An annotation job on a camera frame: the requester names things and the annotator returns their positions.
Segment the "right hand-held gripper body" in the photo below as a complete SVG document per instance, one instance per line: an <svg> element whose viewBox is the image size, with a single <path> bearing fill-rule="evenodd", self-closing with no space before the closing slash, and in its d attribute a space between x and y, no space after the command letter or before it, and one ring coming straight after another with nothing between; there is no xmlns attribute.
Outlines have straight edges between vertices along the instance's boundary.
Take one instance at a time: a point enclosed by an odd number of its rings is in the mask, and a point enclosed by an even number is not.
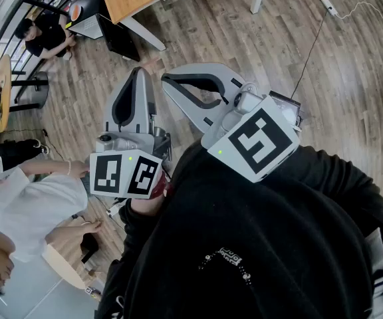
<svg viewBox="0 0 383 319"><path fill-rule="evenodd" d="M275 101L244 84L203 135L201 145L214 158L252 183L267 177L300 144Z"/></svg>

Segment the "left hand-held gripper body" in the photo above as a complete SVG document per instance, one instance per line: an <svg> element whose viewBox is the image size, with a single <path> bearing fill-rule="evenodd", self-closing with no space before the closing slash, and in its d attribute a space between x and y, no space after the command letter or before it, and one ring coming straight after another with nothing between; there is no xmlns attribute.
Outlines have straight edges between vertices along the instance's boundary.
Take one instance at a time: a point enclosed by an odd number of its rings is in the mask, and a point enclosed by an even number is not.
<svg viewBox="0 0 383 319"><path fill-rule="evenodd" d="M107 197L149 199L171 158L171 137L155 134L103 132L89 156L90 192Z"/></svg>

